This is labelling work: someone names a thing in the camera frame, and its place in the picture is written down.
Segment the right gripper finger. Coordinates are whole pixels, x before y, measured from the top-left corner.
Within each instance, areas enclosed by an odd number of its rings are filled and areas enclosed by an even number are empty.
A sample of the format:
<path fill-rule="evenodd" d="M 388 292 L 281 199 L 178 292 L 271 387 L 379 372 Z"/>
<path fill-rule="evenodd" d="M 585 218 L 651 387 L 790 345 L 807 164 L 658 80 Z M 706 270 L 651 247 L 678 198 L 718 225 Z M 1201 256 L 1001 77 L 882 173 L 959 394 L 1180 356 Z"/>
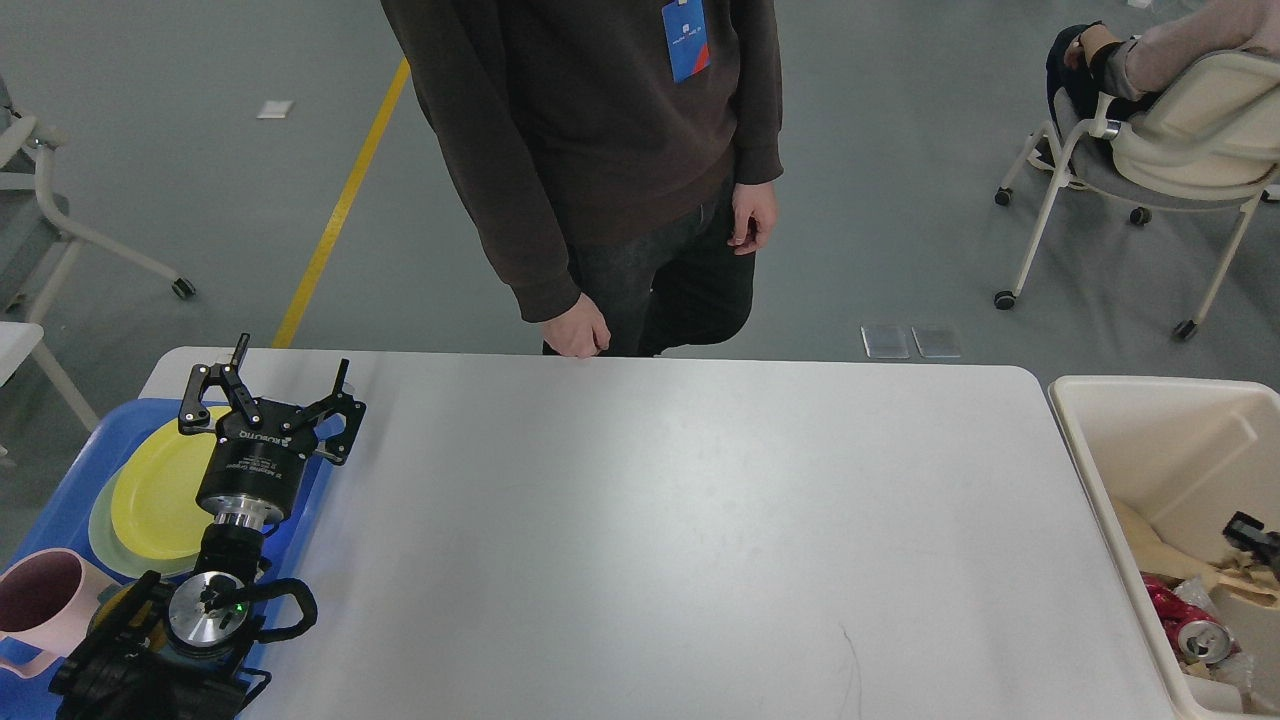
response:
<path fill-rule="evenodd" d="M 1279 533 L 1266 530 L 1262 521 L 1236 511 L 1222 536 L 1233 548 L 1248 555 L 1253 564 L 1266 566 L 1279 580 Z"/>

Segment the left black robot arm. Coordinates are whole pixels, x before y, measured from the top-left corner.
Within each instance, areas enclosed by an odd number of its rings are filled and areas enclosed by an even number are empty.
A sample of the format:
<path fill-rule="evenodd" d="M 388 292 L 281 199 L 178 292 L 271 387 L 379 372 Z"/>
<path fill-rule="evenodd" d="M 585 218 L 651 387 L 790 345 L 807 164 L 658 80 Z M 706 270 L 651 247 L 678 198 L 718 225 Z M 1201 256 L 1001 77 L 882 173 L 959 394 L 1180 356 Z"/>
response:
<path fill-rule="evenodd" d="M 95 614 L 50 682 L 59 719 L 233 719 L 271 682 L 250 652 L 317 623 L 312 591 L 276 577 L 262 548 L 292 518 L 308 461 L 347 461 L 366 406 L 347 389 L 348 360 L 306 406 L 251 395 L 248 342 L 192 368 L 177 415 L 183 436 L 215 437 L 195 496 L 212 520 L 193 570 L 182 582 L 147 571 Z"/>

